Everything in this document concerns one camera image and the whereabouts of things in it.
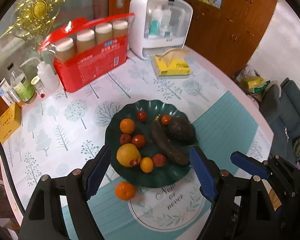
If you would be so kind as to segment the overripe dark banana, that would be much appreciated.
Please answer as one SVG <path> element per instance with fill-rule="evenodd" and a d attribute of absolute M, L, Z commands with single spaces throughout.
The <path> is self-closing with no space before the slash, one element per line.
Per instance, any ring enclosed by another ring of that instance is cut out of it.
<path fill-rule="evenodd" d="M 160 122 L 160 115 L 157 115 L 149 124 L 149 133 L 153 142 L 162 151 L 164 156 L 179 166 L 189 165 L 189 158 L 174 146 L 168 139 Z"/>

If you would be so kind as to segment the large yellow orange with sticker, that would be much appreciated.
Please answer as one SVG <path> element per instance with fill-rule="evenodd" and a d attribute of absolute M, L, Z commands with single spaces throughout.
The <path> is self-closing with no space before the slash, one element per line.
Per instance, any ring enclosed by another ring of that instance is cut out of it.
<path fill-rule="evenodd" d="M 139 165 L 141 154 L 135 145 L 124 144 L 117 150 L 116 159 L 120 165 L 130 168 Z"/>

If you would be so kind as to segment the red lychee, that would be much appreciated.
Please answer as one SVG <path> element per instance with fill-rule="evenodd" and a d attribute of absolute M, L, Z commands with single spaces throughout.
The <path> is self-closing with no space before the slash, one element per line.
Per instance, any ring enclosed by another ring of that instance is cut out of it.
<path fill-rule="evenodd" d="M 121 136 L 120 136 L 120 144 L 121 145 L 130 144 L 131 141 L 132 141 L 132 137 L 130 134 L 126 134 L 126 133 L 121 134 Z"/>
<path fill-rule="evenodd" d="M 162 154 L 155 154 L 152 160 L 155 167 L 164 167 L 166 164 L 166 157 Z"/>

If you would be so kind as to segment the dark avocado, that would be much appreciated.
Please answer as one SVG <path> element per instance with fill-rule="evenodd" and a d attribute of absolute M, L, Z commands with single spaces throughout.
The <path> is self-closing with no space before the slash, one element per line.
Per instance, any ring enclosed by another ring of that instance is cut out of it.
<path fill-rule="evenodd" d="M 168 135 L 183 144 L 191 144 L 196 139 L 193 124 L 187 119 L 172 118 L 167 128 Z"/>

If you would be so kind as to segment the small yellow orange kumquat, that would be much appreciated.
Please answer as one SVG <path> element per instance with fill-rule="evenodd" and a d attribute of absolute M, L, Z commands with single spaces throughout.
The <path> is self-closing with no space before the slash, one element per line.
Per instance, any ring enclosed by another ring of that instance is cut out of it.
<path fill-rule="evenodd" d="M 150 173 L 153 171 L 154 164 L 150 157 L 144 157 L 140 161 L 140 168 L 145 173 Z"/>

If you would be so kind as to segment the cherry tomato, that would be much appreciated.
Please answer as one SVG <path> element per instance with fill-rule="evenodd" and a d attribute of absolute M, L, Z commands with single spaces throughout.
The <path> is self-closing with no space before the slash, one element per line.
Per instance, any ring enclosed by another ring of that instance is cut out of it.
<path fill-rule="evenodd" d="M 160 119 L 160 122 L 163 125 L 168 125 L 171 122 L 171 117 L 169 115 L 162 115 L 161 119 Z"/>
<path fill-rule="evenodd" d="M 146 120 L 147 120 L 147 114 L 146 114 L 146 112 L 144 112 L 144 111 L 139 111 L 139 112 L 137 113 L 136 118 L 137 118 L 137 120 L 138 120 L 139 122 L 146 122 Z"/>
<path fill-rule="evenodd" d="M 141 135 L 141 134 L 137 134 L 134 137 L 132 137 L 132 141 L 131 143 L 137 148 L 143 148 L 146 145 L 146 138 Z"/>

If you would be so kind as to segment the round mandarin orange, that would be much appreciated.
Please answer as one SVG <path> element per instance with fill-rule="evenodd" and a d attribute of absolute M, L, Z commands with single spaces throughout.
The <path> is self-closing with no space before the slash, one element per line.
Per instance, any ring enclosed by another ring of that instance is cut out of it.
<path fill-rule="evenodd" d="M 135 186 L 127 181 L 122 181 L 118 183 L 115 187 L 115 195 L 120 200 L 128 201 L 130 199 L 133 199 L 135 197 L 135 194 Z"/>

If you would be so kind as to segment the patterned tablecloth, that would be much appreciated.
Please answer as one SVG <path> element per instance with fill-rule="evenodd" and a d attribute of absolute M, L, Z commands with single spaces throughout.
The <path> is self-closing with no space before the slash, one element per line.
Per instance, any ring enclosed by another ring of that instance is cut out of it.
<path fill-rule="evenodd" d="M 171 162 L 157 141 L 185 154 L 199 145 L 219 168 L 246 177 L 230 155 L 265 160 L 274 135 L 231 79 L 195 52 L 185 59 L 189 77 L 165 80 L 151 61 L 129 54 L 84 88 L 59 88 L 25 107 L 3 144 L 22 206 L 42 175 L 66 176 L 108 145 L 113 163 L 88 202 L 105 239 L 197 238 L 211 204 L 192 167 Z"/>

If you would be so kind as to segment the blue sofa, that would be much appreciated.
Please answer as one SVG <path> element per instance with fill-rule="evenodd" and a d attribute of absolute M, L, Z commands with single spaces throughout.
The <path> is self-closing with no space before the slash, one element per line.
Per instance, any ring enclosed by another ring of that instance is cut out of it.
<path fill-rule="evenodd" d="M 272 85 L 264 93 L 259 110 L 274 133 L 270 156 L 277 154 L 294 165 L 293 146 L 300 138 L 300 89 L 288 78 Z"/>

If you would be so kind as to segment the mandarin orange with stem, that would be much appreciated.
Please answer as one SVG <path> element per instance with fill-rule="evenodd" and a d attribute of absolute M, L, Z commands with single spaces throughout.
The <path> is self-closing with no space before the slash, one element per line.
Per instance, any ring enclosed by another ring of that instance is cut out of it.
<path fill-rule="evenodd" d="M 135 122 L 129 118 L 121 120 L 120 130 L 122 133 L 132 134 L 135 131 Z"/>

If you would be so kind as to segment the dark green scalloped plate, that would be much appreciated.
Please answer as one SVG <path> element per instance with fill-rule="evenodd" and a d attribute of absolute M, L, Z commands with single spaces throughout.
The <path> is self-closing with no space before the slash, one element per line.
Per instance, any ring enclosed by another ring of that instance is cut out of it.
<path fill-rule="evenodd" d="M 136 118 L 139 111 L 144 111 L 147 114 L 146 122 L 139 122 Z M 133 136 L 141 134 L 146 138 L 146 145 L 139 149 L 142 157 L 152 158 L 155 154 L 162 154 L 162 151 L 153 142 L 149 133 L 149 124 L 157 115 L 169 115 L 172 118 L 188 119 L 185 113 L 179 111 L 174 105 L 163 103 L 159 100 L 139 100 L 135 103 L 124 106 L 111 119 L 105 133 L 105 144 L 110 147 L 112 153 L 111 165 L 113 169 L 125 180 L 136 186 L 143 186 L 148 188 L 157 188 L 178 182 L 184 178 L 190 171 L 190 161 L 187 166 L 179 166 L 166 158 L 164 167 L 155 167 L 150 173 L 145 173 L 140 166 L 124 167 L 116 159 L 117 150 L 121 146 L 120 136 L 120 122 L 123 119 L 129 118 L 135 122 L 135 131 Z M 161 124 L 165 134 L 171 143 L 176 146 L 181 152 L 188 156 L 190 149 L 198 145 L 198 140 L 191 144 L 183 144 L 182 142 L 170 137 L 167 132 L 168 125 Z"/>

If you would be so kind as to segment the yellow flat box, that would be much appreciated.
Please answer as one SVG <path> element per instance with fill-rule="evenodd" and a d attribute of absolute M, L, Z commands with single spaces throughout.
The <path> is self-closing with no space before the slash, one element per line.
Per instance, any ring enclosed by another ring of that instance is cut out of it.
<path fill-rule="evenodd" d="M 12 104 L 0 117 L 0 142 L 3 144 L 21 126 L 21 108 Z"/>

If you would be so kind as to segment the white squeeze wash bottle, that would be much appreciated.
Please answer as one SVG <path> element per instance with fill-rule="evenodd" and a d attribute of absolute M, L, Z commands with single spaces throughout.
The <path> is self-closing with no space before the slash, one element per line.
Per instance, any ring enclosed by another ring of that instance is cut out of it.
<path fill-rule="evenodd" d="M 50 64 L 45 63 L 38 57 L 31 57 L 28 60 L 24 61 L 20 67 L 28 64 L 29 62 L 36 60 L 38 61 L 38 64 L 36 66 L 37 68 L 37 75 L 40 77 L 45 89 L 48 92 L 54 92 L 59 87 L 59 78 L 53 71 L 53 68 Z"/>

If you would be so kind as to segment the small glass jar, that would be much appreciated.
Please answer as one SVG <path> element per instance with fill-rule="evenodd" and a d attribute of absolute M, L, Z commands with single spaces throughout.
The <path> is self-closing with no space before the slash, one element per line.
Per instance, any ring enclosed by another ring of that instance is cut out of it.
<path fill-rule="evenodd" d="M 45 97 L 45 87 L 38 75 L 36 75 L 32 80 L 31 80 L 31 85 L 35 88 L 37 94 L 41 97 Z"/>

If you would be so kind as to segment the clear bottle green label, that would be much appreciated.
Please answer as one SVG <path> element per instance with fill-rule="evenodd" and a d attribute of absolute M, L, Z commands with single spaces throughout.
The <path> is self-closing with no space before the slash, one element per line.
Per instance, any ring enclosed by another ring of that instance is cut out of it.
<path fill-rule="evenodd" d="M 32 103 L 37 93 L 26 74 L 20 68 L 15 67 L 13 63 L 7 67 L 7 70 L 11 76 L 10 83 L 21 100 L 26 104 Z"/>

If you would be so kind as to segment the white blue carton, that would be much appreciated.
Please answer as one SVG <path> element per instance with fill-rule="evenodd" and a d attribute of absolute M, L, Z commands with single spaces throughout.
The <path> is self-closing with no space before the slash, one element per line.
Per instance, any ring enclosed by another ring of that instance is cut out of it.
<path fill-rule="evenodd" d="M 10 97 L 8 91 L 10 90 L 10 85 L 8 84 L 7 80 L 3 78 L 0 82 L 0 96 L 4 100 L 4 102 L 10 107 L 14 104 L 13 99 Z"/>

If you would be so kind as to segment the yellow tissue pack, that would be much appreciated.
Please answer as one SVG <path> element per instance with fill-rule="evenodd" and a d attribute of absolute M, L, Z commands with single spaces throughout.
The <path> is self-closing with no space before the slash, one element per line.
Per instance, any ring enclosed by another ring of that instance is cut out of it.
<path fill-rule="evenodd" d="M 161 55 L 154 55 L 152 67 L 158 79 L 185 79 L 192 72 L 185 57 L 188 49 L 173 48 Z"/>

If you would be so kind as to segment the red paper cup package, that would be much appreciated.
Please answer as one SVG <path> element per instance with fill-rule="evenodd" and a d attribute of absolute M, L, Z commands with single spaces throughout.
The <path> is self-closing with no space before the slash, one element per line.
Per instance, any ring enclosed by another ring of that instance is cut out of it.
<path fill-rule="evenodd" d="M 134 17 L 127 13 L 92 21 L 76 18 L 51 32 L 38 50 L 52 54 L 64 89 L 75 92 L 126 62 Z"/>

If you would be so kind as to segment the wooden cabinet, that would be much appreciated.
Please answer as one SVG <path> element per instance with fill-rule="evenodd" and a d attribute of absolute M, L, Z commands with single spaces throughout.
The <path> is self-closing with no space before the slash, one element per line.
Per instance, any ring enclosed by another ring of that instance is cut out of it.
<path fill-rule="evenodd" d="M 220 8 L 184 1 L 193 7 L 185 44 L 233 77 L 258 47 L 278 0 L 223 0 Z"/>

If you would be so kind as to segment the white cosmetics storage box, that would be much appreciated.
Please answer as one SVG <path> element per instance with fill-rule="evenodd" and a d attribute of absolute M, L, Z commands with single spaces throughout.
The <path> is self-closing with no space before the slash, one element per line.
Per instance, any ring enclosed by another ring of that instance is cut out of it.
<path fill-rule="evenodd" d="M 131 0 L 134 14 L 129 27 L 128 46 L 143 60 L 172 48 L 183 48 L 193 8 L 183 0 Z"/>

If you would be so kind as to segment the gold door ornament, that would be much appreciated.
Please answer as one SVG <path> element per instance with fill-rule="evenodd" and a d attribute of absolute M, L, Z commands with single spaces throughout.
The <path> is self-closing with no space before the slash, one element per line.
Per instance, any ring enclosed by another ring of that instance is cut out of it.
<path fill-rule="evenodd" d="M 39 44 L 63 21 L 107 13 L 108 0 L 16 0 L 0 20 L 0 43 L 16 38 L 19 43 Z"/>

